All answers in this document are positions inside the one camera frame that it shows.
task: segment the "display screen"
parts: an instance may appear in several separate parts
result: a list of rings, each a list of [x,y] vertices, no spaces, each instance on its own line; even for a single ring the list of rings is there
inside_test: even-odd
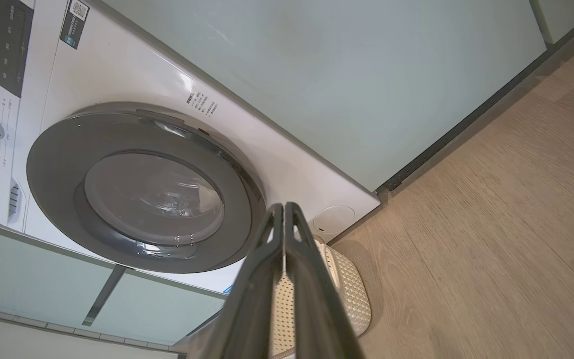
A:
[[[21,97],[34,11],[19,0],[0,0],[0,86]]]

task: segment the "washing machine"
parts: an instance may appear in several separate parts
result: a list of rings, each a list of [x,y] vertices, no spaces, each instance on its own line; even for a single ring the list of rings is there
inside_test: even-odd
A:
[[[287,201],[326,241],[380,204],[104,3],[0,0],[0,225],[227,293]]]

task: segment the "beige woven basket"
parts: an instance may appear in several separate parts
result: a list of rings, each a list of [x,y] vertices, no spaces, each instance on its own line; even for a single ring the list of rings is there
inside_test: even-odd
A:
[[[363,334],[371,322],[371,307],[356,266],[347,257],[323,243],[317,243],[325,259],[333,284],[356,336]],[[274,359],[293,356],[296,336],[293,316],[293,283],[283,274],[274,291],[272,313],[272,355]]]

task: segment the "cabinet door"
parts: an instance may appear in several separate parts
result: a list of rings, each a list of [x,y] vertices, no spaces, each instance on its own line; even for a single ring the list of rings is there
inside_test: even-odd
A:
[[[81,328],[111,271],[0,235],[0,312]]]
[[[574,27],[574,0],[531,0],[542,34],[548,43],[556,43]]]
[[[104,0],[374,190],[544,53],[528,0]]]
[[[90,330],[170,346],[216,314],[225,302],[223,295],[133,273],[126,271]]]

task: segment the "wall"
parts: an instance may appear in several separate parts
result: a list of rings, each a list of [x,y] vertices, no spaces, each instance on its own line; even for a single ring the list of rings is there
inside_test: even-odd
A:
[[[176,359],[172,353],[92,341],[0,322],[0,359]]]
[[[545,50],[528,0],[104,0],[374,190]]]
[[[544,39],[556,43],[574,27],[574,0],[531,0]]]

